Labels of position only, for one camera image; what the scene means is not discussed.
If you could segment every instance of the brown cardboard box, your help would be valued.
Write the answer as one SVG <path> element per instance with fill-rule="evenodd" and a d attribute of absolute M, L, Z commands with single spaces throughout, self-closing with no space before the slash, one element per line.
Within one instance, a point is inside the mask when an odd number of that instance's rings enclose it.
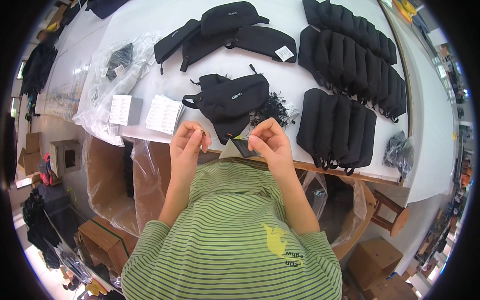
<path fill-rule="evenodd" d="M 109 269 L 121 274 L 138 238 L 114 228 L 99 216 L 83 223 L 78 231 L 87 250 Z"/>
<path fill-rule="evenodd" d="M 40 156 L 39 152 L 26 154 L 24 156 L 25 175 L 28 176 L 34 174 L 35 172 L 38 172 L 37 164 L 40 162 L 41 159 L 42 156 Z"/>
<path fill-rule="evenodd" d="M 27 153 L 40 152 L 40 133 L 27 133 L 25 145 Z"/>
<path fill-rule="evenodd" d="M 365 300 L 417 300 L 417 295 L 400 276 L 382 280 L 370 289 L 362 292 Z"/>
<path fill-rule="evenodd" d="M 358 285 L 367 290 L 390 276 L 402 253 L 384 238 L 359 243 L 347 262 Z"/>

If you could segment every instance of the hang tag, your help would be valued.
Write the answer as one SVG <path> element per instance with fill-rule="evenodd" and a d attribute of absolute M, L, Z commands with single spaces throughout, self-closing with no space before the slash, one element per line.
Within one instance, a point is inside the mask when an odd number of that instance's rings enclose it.
<path fill-rule="evenodd" d="M 152 54 L 152 57 L 148 60 L 147 63 L 152 66 L 154 62 L 155 62 L 155 54 Z"/>
<path fill-rule="evenodd" d="M 120 74 L 123 73 L 123 70 L 125 70 L 125 67 L 123 65 L 118 66 L 117 68 L 113 69 L 115 71 L 115 74 L 119 76 Z"/>
<path fill-rule="evenodd" d="M 287 46 L 283 46 L 282 48 L 275 51 L 275 53 L 280 57 L 282 61 L 286 61 L 290 57 L 293 56 L 292 51 Z"/>
<path fill-rule="evenodd" d="M 100 74 L 100 77 L 105 77 L 107 75 L 108 68 L 103 68 L 102 73 Z"/>

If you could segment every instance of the striped shirt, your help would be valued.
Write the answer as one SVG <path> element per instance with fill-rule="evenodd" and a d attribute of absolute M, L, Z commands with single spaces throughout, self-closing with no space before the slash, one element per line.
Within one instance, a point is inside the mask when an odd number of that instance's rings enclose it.
<path fill-rule="evenodd" d="M 122 272 L 127 299 L 340 299 L 324 232 L 285 223 L 266 164 L 221 159 L 196 171 L 172 228 L 146 224 Z"/>

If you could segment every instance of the cardboard box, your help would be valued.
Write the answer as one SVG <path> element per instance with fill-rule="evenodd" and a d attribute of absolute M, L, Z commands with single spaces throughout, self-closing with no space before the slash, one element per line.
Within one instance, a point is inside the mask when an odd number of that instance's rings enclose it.
<path fill-rule="evenodd" d="M 382 280 L 370 289 L 362 292 L 365 300 L 417 300 L 417 295 L 400 276 Z"/>
<path fill-rule="evenodd" d="M 402 256 L 384 238 L 376 238 L 359 243 L 347 266 L 358 285 L 367 290 L 390 276 Z"/>
<path fill-rule="evenodd" d="M 38 172 L 38 163 L 42 159 L 42 156 L 39 152 L 25 154 L 24 155 L 24 170 L 25 175 L 32 175 L 35 172 Z"/>
<path fill-rule="evenodd" d="M 40 152 L 40 133 L 27 133 L 25 137 L 25 149 L 27 153 Z"/>
<path fill-rule="evenodd" d="M 140 236 L 145 224 L 158 219 L 170 183 L 170 146 L 135 140 L 135 198 L 127 196 L 124 148 L 89 137 L 86 173 L 90 207 L 115 227 Z"/>
<path fill-rule="evenodd" d="M 123 266 L 137 244 L 138 238 L 114 228 L 108 221 L 99 216 L 83 223 L 78 231 L 88 252 L 107 268 L 121 274 Z"/>

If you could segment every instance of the yellow object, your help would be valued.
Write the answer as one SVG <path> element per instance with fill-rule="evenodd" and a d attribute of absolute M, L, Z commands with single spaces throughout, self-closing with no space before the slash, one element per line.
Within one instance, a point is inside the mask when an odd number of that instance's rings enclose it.
<path fill-rule="evenodd" d="M 283 253 L 285 253 L 285 248 L 287 247 L 288 242 L 286 240 L 282 241 L 280 238 L 283 237 L 285 233 L 287 233 L 287 231 L 279 227 L 275 227 L 274 229 L 271 229 L 265 223 L 262 223 L 262 226 L 265 228 L 265 231 L 267 232 L 267 247 L 271 253 L 288 261 L 298 261 L 300 262 L 300 266 L 303 266 L 303 261 L 300 258 L 283 256 Z"/>
<path fill-rule="evenodd" d="M 107 290 L 105 290 L 105 288 L 96 279 L 92 279 L 92 283 L 87 284 L 85 288 L 95 296 L 100 295 L 100 293 L 104 295 L 107 294 Z"/>

